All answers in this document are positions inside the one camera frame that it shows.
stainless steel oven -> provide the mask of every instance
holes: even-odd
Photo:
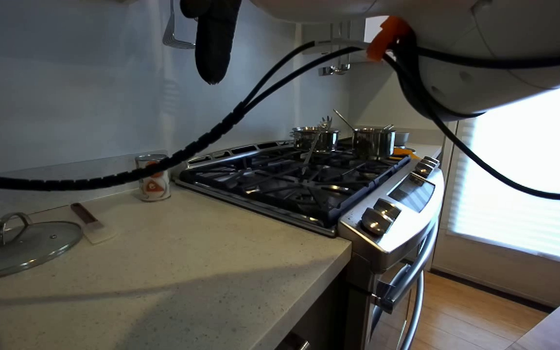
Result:
[[[363,159],[341,143],[305,153],[291,141],[268,141],[192,159],[172,178],[305,233],[351,240],[351,260],[332,293],[341,340],[310,347],[411,343],[443,198],[435,159]]]

stainless steel pot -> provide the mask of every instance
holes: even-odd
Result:
[[[392,157],[394,151],[394,128],[353,128],[353,151],[357,157],[371,159],[386,159]]]
[[[293,139],[299,147],[306,149],[314,141],[316,132],[318,132],[318,126],[297,126],[293,128]],[[326,128],[326,130],[320,130],[314,149],[332,151],[336,149],[336,143],[338,143],[338,130]]]

countertop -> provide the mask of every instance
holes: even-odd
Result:
[[[349,260],[343,238],[192,190],[85,205],[114,237],[0,277],[0,350],[273,347]]]

backsplash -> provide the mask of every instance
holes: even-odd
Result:
[[[133,153],[174,151],[223,118],[301,40],[295,25],[244,0],[229,71],[207,85],[192,50],[161,44],[166,17],[166,0],[0,0],[0,172],[104,174],[128,167]],[[176,15],[176,34],[192,40],[194,21]],[[308,71],[211,149],[287,137],[291,126],[332,108],[347,110],[347,77]],[[98,194],[48,196],[0,190],[0,213]]]

window blind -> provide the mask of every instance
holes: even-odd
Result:
[[[464,120],[456,133],[507,176],[560,192],[560,89]],[[497,182],[458,149],[448,176],[450,233],[560,260],[560,202]]]

